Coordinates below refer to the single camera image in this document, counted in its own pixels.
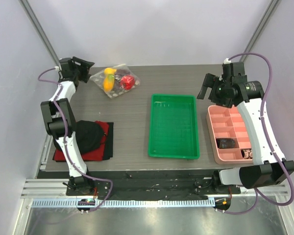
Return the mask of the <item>clear dotted zip bag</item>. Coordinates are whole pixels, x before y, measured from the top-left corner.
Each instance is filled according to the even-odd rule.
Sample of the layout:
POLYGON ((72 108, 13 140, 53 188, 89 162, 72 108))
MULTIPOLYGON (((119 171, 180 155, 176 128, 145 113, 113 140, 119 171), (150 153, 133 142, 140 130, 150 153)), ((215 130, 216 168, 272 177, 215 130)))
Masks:
POLYGON ((126 64, 105 69, 90 76, 109 98, 115 98, 140 86, 141 82, 126 64))

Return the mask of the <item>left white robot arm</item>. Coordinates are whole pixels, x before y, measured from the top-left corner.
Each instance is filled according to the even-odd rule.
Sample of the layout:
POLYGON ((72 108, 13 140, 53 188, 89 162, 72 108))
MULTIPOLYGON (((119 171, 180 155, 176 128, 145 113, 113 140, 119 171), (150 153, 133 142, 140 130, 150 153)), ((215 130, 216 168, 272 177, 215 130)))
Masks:
POLYGON ((57 86, 54 95, 48 101, 42 102, 40 107, 46 132, 60 146, 69 168, 69 181, 65 185, 78 195, 90 195, 95 184, 78 148, 76 120, 70 100, 76 93, 79 82, 88 82, 89 70, 93 65, 94 62, 75 56, 62 58, 58 66, 38 76, 39 81, 57 86))

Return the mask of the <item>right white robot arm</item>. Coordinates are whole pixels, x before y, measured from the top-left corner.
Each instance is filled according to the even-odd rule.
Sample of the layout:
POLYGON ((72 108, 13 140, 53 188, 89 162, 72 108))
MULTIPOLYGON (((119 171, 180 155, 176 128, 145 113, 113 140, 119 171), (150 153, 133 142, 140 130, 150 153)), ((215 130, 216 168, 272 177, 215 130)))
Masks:
POLYGON ((205 75, 198 99, 204 99, 211 89, 209 100, 223 108, 236 107, 240 113, 253 154, 253 165, 220 170, 214 173, 212 189, 223 193, 229 185, 247 189, 274 186, 294 172, 294 161, 286 160, 272 130, 260 82, 248 81, 243 62, 226 59, 222 75, 205 75))

